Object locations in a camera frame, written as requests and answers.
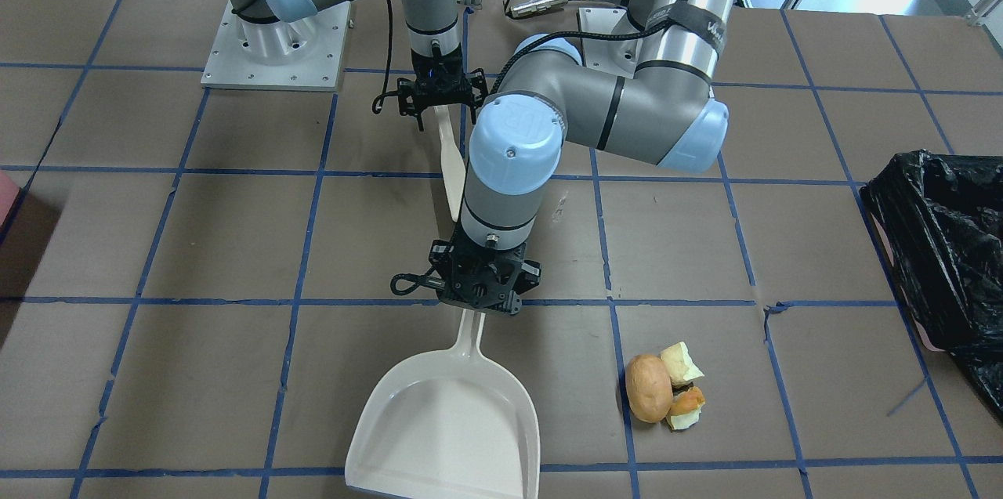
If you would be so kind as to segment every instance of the gray floor tile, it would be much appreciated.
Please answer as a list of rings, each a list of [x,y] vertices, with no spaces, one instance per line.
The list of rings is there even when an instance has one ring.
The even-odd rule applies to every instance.
[[[670,170],[667,167],[657,167],[655,164],[617,156],[613,153],[596,150],[596,163],[599,175],[641,175],[641,177],[679,177],[679,175],[699,175],[699,177],[721,177],[720,167],[712,164],[710,169],[702,174],[688,174],[685,171]]]
[[[627,472],[540,474],[540,496],[544,499],[581,497],[628,499],[632,496],[630,474]]]
[[[558,164],[558,169],[555,173],[574,175],[591,174],[592,156],[589,155],[587,146],[577,145],[574,142],[565,142],[561,150],[561,162]]]
[[[176,167],[202,95],[197,73],[92,70],[45,163]]]
[[[422,132],[414,117],[398,114],[395,99],[390,98],[383,113],[372,113],[382,74],[347,73],[342,82],[328,150],[329,170],[441,171],[438,121],[432,109],[424,111]],[[459,137],[459,107],[449,111],[453,135]]]
[[[979,400],[975,390],[942,353],[923,353],[961,452],[968,456],[1003,456],[1003,425]]]
[[[608,307],[527,307],[517,318],[490,317],[480,349],[530,392],[542,463],[627,461]]]
[[[613,297],[747,300],[720,184],[602,184]]]
[[[90,467],[261,467],[289,314],[139,307]]]
[[[205,66],[227,0],[122,0],[97,64]]]
[[[38,162],[79,78],[79,70],[0,68],[0,163]]]
[[[734,184],[732,189],[766,302],[892,299],[850,188]]]
[[[793,460],[758,307],[618,307],[624,362],[685,342],[706,375],[697,425],[669,431],[632,417],[638,462]]]
[[[527,20],[510,20],[505,16],[504,3],[505,0],[483,0],[482,9],[469,16],[469,67],[498,73],[516,52],[516,46],[528,36],[578,29],[577,7],[565,7],[556,13]]]
[[[821,111],[807,89],[717,88],[730,110],[730,177],[845,180]]]
[[[1003,489],[1003,466],[1000,464],[968,464],[968,470],[972,474],[975,489],[979,491],[979,497],[982,499],[1003,497],[1003,494],[1000,494],[1000,489]]]
[[[187,174],[143,296],[293,297],[315,178]]]
[[[728,43],[714,79],[759,84],[807,83],[778,10],[744,7],[731,10]]]
[[[960,17],[885,20],[921,88],[1003,91],[1003,59],[982,27]]]
[[[970,497],[958,466],[855,466],[810,468],[811,494],[817,499],[868,497],[945,499]]]
[[[806,458],[950,456],[893,307],[792,307],[769,322]]]
[[[408,42],[407,23],[404,21],[404,6],[400,0],[390,0],[390,2],[393,3],[393,60],[390,62],[390,67],[394,70],[411,70],[411,44]],[[386,68],[386,1],[355,0],[352,2],[351,20],[352,26],[348,31],[348,41],[345,42],[342,66],[370,68],[370,70]],[[391,86],[397,77],[396,74],[390,74]],[[367,106],[377,93],[379,91],[368,95]],[[390,98],[387,103],[391,109],[395,109],[394,100]]]
[[[134,296],[172,178],[41,171],[0,246],[0,296]]]
[[[452,346],[457,325],[443,306],[301,307],[275,466],[344,466],[376,382],[399,361]]]
[[[126,314],[22,304],[0,353],[0,468],[79,466]]]
[[[927,98],[959,155],[1003,155],[1001,96],[928,95]]]
[[[441,180],[326,177],[303,296],[392,299],[390,279],[428,270],[433,239],[450,237],[452,227]]]
[[[877,15],[792,10],[787,18],[815,85],[913,89]]]
[[[855,180],[871,180],[896,152],[947,152],[918,93],[820,91]]]
[[[797,470],[709,470],[641,472],[642,497],[672,497],[680,489],[693,497],[716,499],[799,499]]]
[[[108,478],[88,479],[80,499],[253,499],[259,478]]]
[[[72,488],[72,479],[0,480],[0,495],[8,499],[64,499]]]
[[[188,167],[316,170],[329,93],[214,89]]]
[[[0,60],[86,63],[114,4],[115,0],[3,0]]]
[[[354,491],[345,478],[335,476],[273,477],[268,482],[269,499],[366,499],[372,495]]]
[[[551,180],[527,239],[527,257],[543,266],[530,300],[606,297],[596,195],[591,181]]]

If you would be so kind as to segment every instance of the blue tape grid line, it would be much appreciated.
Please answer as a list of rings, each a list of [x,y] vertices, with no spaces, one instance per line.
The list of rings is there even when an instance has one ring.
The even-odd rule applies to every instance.
[[[101,42],[103,42],[104,35],[107,34],[107,29],[111,27],[111,22],[114,20],[115,13],[117,13],[118,6],[121,4],[122,0],[115,2],[114,9],[112,9],[111,14],[108,16],[107,24],[104,26],[104,31],[101,37],[98,38],[98,43],[94,47],[94,51],[91,53],[90,59],[87,60],[88,65],[92,63],[93,58],[97,55],[97,50],[100,48]],[[84,68],[81,74],[81,80],[87,73],[87,68]],[[122,356],[125,353],[125,345],[128,342],[128,336],[132,330],[132,324],[135,321],[136,310],[139,308],[139,300],[142,297],[143,289],[146,286],[146,279],[149,277],[150,268],[153,266],[154,257],[156,257],[156,248],[160,243],[160,238],[163,235],[163,228],[166,226],[168,216],[171,213],[171,207],[174,205],[176,194],[178,192],[178,187],[182,180],[182,175],[184,175],[185,164],[188,162],[188,157],[192,151],[192,145],[195,143],[196,135],[199,131],[199,124],[201,123],[202,116],[205,113],[206,105],[209,102],[209,89],[206,89],[202,95],[202,101],[199,103],[199,109],[196,113],[195,120],[192,123],[192,129],[189,132],[188,141],[185,143],[185,150],[182,153],[181,159],[179,160],[178,167],[175,171],[175,178],[172,182],[171,191],[168,194],[168,199],[164,202],[163,210],[160,213],[160,220],[157,223],[156,231],[153,233],[153,239],[150,241],[149,252],[146,254],[146,261],[143,264],[142,272],[139,275],[139,282],[136,285],[135,295],[133,297],[131,306],[129,306],[128,315],[125,317],[125,325],[122,327],[121,336],[118,339],[118,348],[115,349],[115,357],[111,363],[110,377],[107,383],[104,385],[104,393],[101,396],[100,403],[97,406],[97,424],[94,425],[93,429],[90,431],[90,437],[87,439],[87,445],[83,450],[83,454],[80,458],[80,466],[76,477],[73,480],[73,487],[70,491],[70,499],[76,499],[80,494],[80,487],[83,485],[83,477],[87,471],[87,467],[90,464],[90,457],[94,452],[94,447],[97,443],[97,437],[100,435],[101,426],[103,425],[106,417],[106,411],[108,407],[108,402],[111,399],[111,392],[114,390],[115,378],[118,375],[118,367],[121,366]]]
[[[947,139],[947,135],[944,134],[944,128],[941,126],[940,121],[934,113],[933,107],[930,106],[930,100],[927,99],[926,93],[923,91],[923,88],[920,87],[920,81],[916,79],[916,74],[913,73],[913,68],[909,66],[909,63],[907,63],[906,55],[902,53],[902,48],[899,47],[899,42],[895,41],[895,35],[892,34],[892,29],[888,27],[888,22],[885,20],[885,16],[879,15],[878,20],[881,21],[881,27],[884,27],[885,34],[888,35],[889,41],[892,41],[892,46],[895,47],[896,54],[898,54],[899,59],[902,60],[902,66],[906,68],[906,73],[909,74],[909,79],[913,81],[913,86],[916,88],[915,91],[919,93],[920,99],[923,99],[923,105],[927,107],[927,112],[930,113],[930,118],[934,121],[934,126],[937,127],[937,132],[940,132],[941,138],[944,139],[944,145],[947,146],[947,152],[952,153],[953,155],[954,146],[951,145],[951,142]]]
[[[735,196],[731,191],[731,181],[728,177],[728,170],[724,164],[724,156],[720,152],[717,154],[717,166],[721,171],[721,181],[724,184],[724,193],[728,198],[728,206],[731,209],[731,217],[735,220],[735,235],[738,239],[738,248],[741,250],[742,262],[745,264],[745,274],[748,275],[749,286],[755,288],[755,274],[752,270],[752,261],[749,258],[748,245],[745,244],[745,234],[742,232],[741,219],[738,217],[738,207],[735,205]],[[812,499],[811,483],[808,481],[807,466],[804,463],[804,454],[801,452],[801,441],[797,435],[797,426],[794,423],[794,413],[790,407],[790,400],[787,398],[786,385],[783,382],[783,375],[780,372],[780,363],[776,359],[776,352],[773,348],[773,339],[769,335],[769,325],[764,324],[766,331],[766,351],[769,355],[770,365],[773,370],[773,378],[776,381],[777,392],[780,393],[780,403],[783,406],[783,414],[787,420],[787,431],[790,433],[790,444],[794,451],[793,467],[797,468],[801,479],[801,488],[804,491],[805,499]]]
[[[828,113],[825,113],[824,103],[822,103],[821,96],[818,95],[818,89],[815,87],[814,79],[811,77],[811,73],[808,70],[807,64],[805,63],[804,56],[803,56],[803,54],[801,52],[801,48],[800,48],[800,46],[797,43],[797,38],[795,38],[795,36],[794,36],[793,28],[790,26],[790,21],[788,20],[787,14],[785,13],[785,11],[780,10],[780,17],[781,17],[781,20],[783,20],[783,25],[784,25],[784,27],[787,30],[787,35],[790,38],[790,42],[791,42],[791,45],[794,48],[794,52],[795,52],[795,54],[797,56],[797,60],[801,64],[801,69],[802,69],[802,71],[804,71],[804,77],[807,79],[808,85],[811,88],[811,93],[814,96],[816,105],[818,106],[818,110],[819,110],[819,112],[821,114],[822,121],[825,124],[826,130],[828,131],[829,138],[831,139],[831,142],[832,142],[832,146],[835,149],[835,153],[839,156],[840,163],[843,166],[843,171],[844,171],[844,173],[846,173],[847,181],[851,182],[851,184],[853,184],[853,182],[854,182],[853,173],[851,173],[850,167],[847,164],[846,157],[843,155],[843,149],[840,146],[839,139],[837,139],[837,137],[835,137],[835,132],[832,131],[832,125],[831,125],[831,123],[829,121]],[[898,54],[899,54],[899,59],[902,60],[902,62],[903,62],[903,66],[906,66],[906,70],[909,71],[910,77],[913,79],[913,84],[916,85],[917,91],[921,91],[921,88],[919,86],[919,82],[916,80],[916,78],[913,77],[912,70],[910,70],[908,64],[906,63],[905,56],[903,56],[900,48],[898,47],[897,43],[894,41],[892,33],[888,29],[888,25],[885,24],[884,20],[882,20],[882,24],[883,24],[883,27],[885,27],[886,32],[888,33],[888,37],[889,37],[890,41],[892,41],[892,45],[895,47],[896,52],[898,52]],[[868,235],[870,235],[870,237],[871,237],[871,243],[872,243],[872,245],[874,245],[875,252],[878,254],[878,259],[879,259],[879,261],[880,261],[880,263],[882,265],[882,270],[885,272],[885,279],[886,279],[886,282],[888,282],[889,289],[891,289],[892,292],[895,292],[895,290],[896,290],[896,288],[895,288],[895,282],[892,279],[892,274],[891,274],[891,271],[890,271],[890,269],[888,267],[888,263],[886,263],[886,261],[885,261],[885,257],[884,257],[884,253],[882,251],[881,242],[877,238],[877,235],[875,234],[874,228],[871,225],[871,221],[868,218],[868,212],[867,212],[866,207],[864,207],[864,202],[863,202],[863,199],[861,199],[860,191],[858,191],[858,189],[856,187],[854,187],[854,185],[851,185],[850,189],[851,189],[851,192],[853,192],[855,201],[857,202],[857,207],[858,207],[858,210],[859,210],[859,212],[861,214],[862,219],[864,220],[864,225],[865,225],[865,227],[867,227]],[[961,468],[961,472],[962,472],[963,476],[965,477],[965,483],[968,485],[969,493],[971,494],[972,499],[978,499],[979,498],[979,493],[975,489],[975,483],[972,481],[972,474],[968,470],[968,465],[967,465],[967,463],[965,461],[963,453],[961,452],[961,447],[958,444],[958,439],[956,438],[956,435],[954,434],[954,430],[951,427],[950,420],[948,420],[948,418],[947,418],[947,413],[944,410],[944,404],[941,402],[940,395],[937,392],[937,388],[934,385],[933,379],[930,377],[930,371],[927,368],[926,360],[924,359],[923,353],[920,350],[920,345],[919,345],[919,342],[916,339],[916,334],[913,332],[913,328],[911,328],[911,326],[910,326],[910,320],[909,320],[909,317],[908,317],[908,315],[906,313],[906,310],[904,310],[904,309],[902,309],[902,307],[900,307],[899,308],[899,315],[902,318],[904,328],[906,328],[906,332],[907,332],[907,335],[909,336],[910,343],[911,343],[911,345],[913,345],[913,353],[916,356],[916,360],[919,363],[920,370],[923,372],[924,378],[927,381],[927,388],[930,390],[930,396],[934,400],[934,403],[935,403],[935,405],[937,407],[937,413],[940,415],[941,423],[944,425],[944,431],[947,433],[947,437],[948,437],[948,439],[951,442],[951,448],[954,450],[954,455],[955,455],[956,462],[957,462],[958,466]]]
[[[966,456],[965,462],[971,465],[1003,465],[1003,456]],[[839,468],[858,466],[952,466],[958,460],[954,456],[893,456],[874,458],[818,458],[806,459],[804,464],[809,468]],[[716,471],[716,470],[775,470],[797,469],[794,460],[738,460],[733,462],[640,462],[636,465],[638,472],[663,471]],[[542,464],[540,471],[553,473],[590,473],[590,472],[629,472],[627,463],[603,464]],[[221,468],[215,470],[169,470],[161,468],[145,468],[141,470],[124,469],[90,469],[86,471],[85,479],[108,478],[214,478],[214,477],[249,477],[260,478],[266,473],[270,477],[304,477],[345,475],[343,467],[291,467],[273,468]],[[76,470],[0,470],[0,480],[4,479],[69,479],[75,477]]]
[[[617,314],[617,304],[613,301],[613,279],[610,274],[610,252],[606,239],[606,216],[603,210],[603,194],[599,182],[599,163],[596,159],[596,149],[589,149],[589,159],[592,164],[592,188],[596,196],[596,219],[599,226],[599,250],[603,257],[603,279],[606,282],[606,305],[610,309],[610,328],[613,332],[613,354],[617,361],[617,379],[620,388],[620,410],[624,420],[624,439],[627,448],[627,471],[630,474],[631,496],[641,499],[641,482],[637,475],[637,453],[634,450],[634,428],[631,421],[630,407],[627,406],[627,384],[624,377],[623,342],[620,338],[620,318]]]
[[[38,162],[32,166],[31,175],[28,177],[28,181],[25,182],[24,187],[21,188],[21,194],[14,199],[14,205],[11,206],[9,216],[7,217],[7,223],[4,224],[3,228],[0,228],[0,244],[3,244],[7,234],[10,233],[11,227],[14,226],[14,220],[17,219],[17,214],[21,211],[21,206],[24,205],[24,199],[27,199],[28,192],[31,191],[31,185],[35,182],[35,175],[38,174],[39,167],[42,166],[45,157],[49,153],[49,149],[52,148],[52,143],[55,141],[56,135],[62,128],[63,123],[66,121],[66,117],[69,114],[69,109],[73,105],[74,99],[80,92],[80,88],[83,87],[83,81],[87,77],[87,73],[90,70],[90,66],[94,63],[94,59],[97,57],[97,51],[100,50],[101,45],[104,43],[104,38],[108,34],[108,29],[111,28],[111,22],[114,21],[115,14],[118,13],[118,7],[121,6],[122,0],[115,0],[114,6],[111,7],[110,13],[108,13],[107,20],[104,21],[104,27],[101,28],[100,35],[97,36],[97,41],[94,42],[93,49],[90,50],[90,55],[87,56],[87,62],[81,67],[80,76],[76,79],[76,84],[73,86],[73,90],[70,92],[69,98],[66,99],[66,103],[63,106],[61,113],[59,114],[59,120],[56,121],[56,125],[53,127],[52,134],[49,135],[49,142],[46,143],[45,149],[42,150],[42,155],[38,157]]]
[[[338,110],[338,95],[331,98],[331,109],[327,118],[327,130],[324,134],[324,146],[321,149],[320,162],[317,164],[316,180],[314,182],[313,198],[310,202],[310,214],[307,217],[307,230],[303,237],[303,254],[300,257],[300,271],[296,278],[296,291],[293,293],[293,307],[289,319],[289,341],[282,361],[282,373],[279,377],[279,391],[275,397],[275,412],[272,415],[272,428],[268,437],[268,449],[265,453],[265,473],[261,477],[261,488],[258,496],[267,499],[268,486],[272,467],[275,462],[275,447],[279,441],[279,428],[282,425],[282,411],[286,402],[286,391],[289,387],[289,371],[293,361],[293,347],[296,343],[296,329],[299,323],[300,307],[303,299],[303,286],[306,282],[307,268],[310,264],[310,247],[313,242],[313,231],[317,221],[317,206],[320,205],[321,189],[324,185],[324,170],[327,167],[328,150],[331,146],[331,135],[334,132],[334,116]]]
[[[135,297],[0,297],[0,303],[78,304],[78,306],[128,306]],[[292,306],[294,300],[222,300],[212,297],[139,297],[140,306]],[[300,307],[410,307],[437,306],[438,300],[347,300],[301,297]],[[755,307],[752,300],[628,300],[608,297],[605,300],[524,300],[530,307]],[[791,300],[783,307],[897,307],[893,300]]]
[[[85,64],[72,63],[10,63],[0,61],[0,68],[49,68],[50,70],[82,70]],[[90,70],[139,70],[139,71],[182,71],[182,73],[201,73],[204,66],[129,66],[129,64],[93,64]],[[344,73],[381,74],[383,68],[342,68]],[[413,75],[412,70],[391,68],[390,74]],[[497,77],[496,73],[484,73],[484,77]],[[754,81],[716,81],[714,88],[766,88],[766,89],[804,89],[811,86],[805,84],[760,84]],[[1003,91],[976,91],[976,89],[925,89],[917,84],[917,88],[863,88],[852,85],[816,85],[818,91],[863,91],[868,93],[922,93],[922,95],[1003,95]]]

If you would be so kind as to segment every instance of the potato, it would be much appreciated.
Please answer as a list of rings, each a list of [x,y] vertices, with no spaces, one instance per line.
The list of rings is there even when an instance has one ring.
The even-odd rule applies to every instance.
[[[672,382],[665,364],[654,355],[638,355],[627,364],[627,400],[634,416],[658,423],[672,407]]]

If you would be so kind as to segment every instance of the black trash bag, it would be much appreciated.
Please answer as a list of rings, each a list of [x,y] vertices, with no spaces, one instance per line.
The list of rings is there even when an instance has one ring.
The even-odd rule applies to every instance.
[[[896,299],[1003,422],[1003,157],[899,153],[861,196],[895,257]]]

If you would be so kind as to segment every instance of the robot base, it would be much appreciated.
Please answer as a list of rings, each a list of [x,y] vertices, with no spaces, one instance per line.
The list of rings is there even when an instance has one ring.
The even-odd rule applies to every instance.
[[[202,84],[223,89],[335,91],[351,4],[305,20],[255,25],[226,13],[206,61]]]

